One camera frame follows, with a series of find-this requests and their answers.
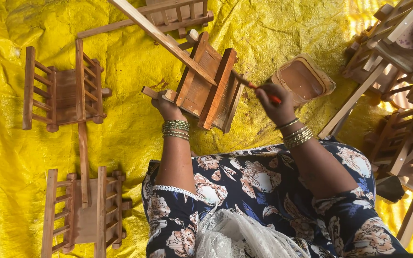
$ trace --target miniature wooden chair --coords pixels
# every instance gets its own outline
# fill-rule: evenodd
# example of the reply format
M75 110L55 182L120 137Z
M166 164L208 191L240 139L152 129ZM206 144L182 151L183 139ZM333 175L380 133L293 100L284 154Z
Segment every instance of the miniature wooden chair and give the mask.
M146 0L146 4L137 8L138 12L161 32L178 30L180 38L186 37L186 27L199 24L206 27L214 18L213 12L207 9L208 0ZM77 37L85 38L134 24L131 19L118 21L79 32Z
M81 39L76 40L76 69L58 71L45 67L35 60L34 47L27 47L25 65L25 92L23 99L23 126L30 130L32 119L47 124L48 132L57 132L58 126L93 120L100 124L103 113L101 88L102 67L96 59L90 59L83 52ZM35 67L47 74L47 79L35 73ZM43 91L34 85L34 80L47 86ZM36 93L45 99L33 99ZM46 110L46 117L33 114L33 106Z
M122 211L131 209L132 202L122 201L122 181L125 175L113 171L106 177L106 166L99 167L98 179L91 179L92 205L82 208L81 183L75 173L66 181L57 182L58 169L49 169L44 211L41 257L50 258L62 249L69 253L75 244L95 243L95 258L106 258L106 248L118 249L126 233L122 232ZM66 187L66 194L56 197L58 187ZM55 214L55 204L66 202ZM54 229L54 221L65 218L64 226ZM63 241L52 246L53 238L63 234Z
M199 127L209 130L215 126L228 132L240 97L238 92L243 87L232 73L236 51L229 48L221 56L208 43L209 34L202 32L188 56L131 4L125 0L110 2L186 65L176 93L169 91L165 97L198 118ZM157 97L148 88L143 88L143 93Z

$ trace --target yellow plastic sheet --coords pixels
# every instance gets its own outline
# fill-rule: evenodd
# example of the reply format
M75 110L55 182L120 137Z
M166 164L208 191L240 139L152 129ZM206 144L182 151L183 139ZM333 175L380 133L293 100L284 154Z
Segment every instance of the yellow plastic sheet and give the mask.
M205 29L219 52L234 47L236 69L259 84L300 53L309 53L337 83L331 95L297 110L315 132L329 120L356 84L339 75L343 50L355 33L374 22L372 15L385 1L349 0L210 0L214 21ZM135 7L144 1L132 1ZM60 70L74 68L77 32L126 17L104 0L0 0L0 257L39 257L41 250L46 172L59 169L59 179L78 171L77 125L49 133L33 121L22 130L25 48L36 48L36 59ZM144 257L148 225L141 202L141 181L150 159L162 151L162 118L140 93L143 86L158 91L176 89L181 62L137 26L84 39L84 51L105 68L102 84L113 90L104 101L103 124L88 123L91 177L97 167L127 175L124 198L132 198L132 212L124 214L128 236L108 257ZM369 97L362 97L339 138L361 147L362 137L388 114ZM239 102L232 130L191 131L192 150L210 154L280 142L272 122L248 89ZM377 210L397 232L410 199L387 204L378 197ZM409 251L413 252L413 240ZM69 255L92 257L93 244L76 245Z

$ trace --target woman's right hand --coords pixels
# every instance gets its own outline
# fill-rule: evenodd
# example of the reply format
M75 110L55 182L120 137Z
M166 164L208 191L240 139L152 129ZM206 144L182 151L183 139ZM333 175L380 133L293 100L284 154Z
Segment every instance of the woman's right hand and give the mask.
M268 117L277 125L283 126L295 119L292 94L280 85L264 84L255 90L257 98ZM280 104L269 100L267 94L274 95L281 100Z

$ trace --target wooden stick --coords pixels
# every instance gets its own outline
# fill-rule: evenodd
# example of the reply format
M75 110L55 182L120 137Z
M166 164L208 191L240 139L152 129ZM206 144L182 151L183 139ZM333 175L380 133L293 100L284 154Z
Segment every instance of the wooden stick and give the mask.
M89 153L87 150L87 125L85 122L79 122L77 127L79 134L79 159L81 161L82 208L88 208L92 202L89 179Z
M98 168L95 258L106 258L106 166Z
M25 89L23 92L23 130L30 130L33 121L32 113L35 58L35 48L32 46L27 47L27 56L25 60Z
M374 71L369 75L369 77L364 81L364 83L359 86L355 92L348 98L344 103L342 108L340 108L337 113L329 120L329 122L323 127L319 132L318 137L324 139L336 126L336 124L342 119L342 117L350 110L350 108L358 101L361 95L371 86L375 80L381 75L385 70L385 67L388 65L388 62L383 60L381 61Z
M167 37L159 30L156 26L150 23L138 10L135 9L126 0L109 0L113 5L115 5L119 10L121 10L125 15L132 19L136 24L138 24L146 33L148 33L153 39L157 40L162 44L170 53L177 57L181 62L183 62L187 67L193 69L199 76L202 76L207 82L212 85L217 86L214 79L208 75L198 63L194 62L189 56L184 53L179 47L175 46Z
M57 193L58 169L49 169L45 194L44 224L42 230L41 258L52 257L52 240L54 238L55 196Z

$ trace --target floral dress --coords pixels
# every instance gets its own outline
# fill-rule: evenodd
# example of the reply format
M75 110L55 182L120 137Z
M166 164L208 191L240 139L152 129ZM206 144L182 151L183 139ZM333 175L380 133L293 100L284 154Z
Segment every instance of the floral dress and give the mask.
M198 222L216 205L287 235L312 258L406 253L374 209L367 158L335 140L319 142L358 188L316 200L283 144L193 157L196 193L154 185L159 163L151 161L141 193L150 225L146 256L194 257Z

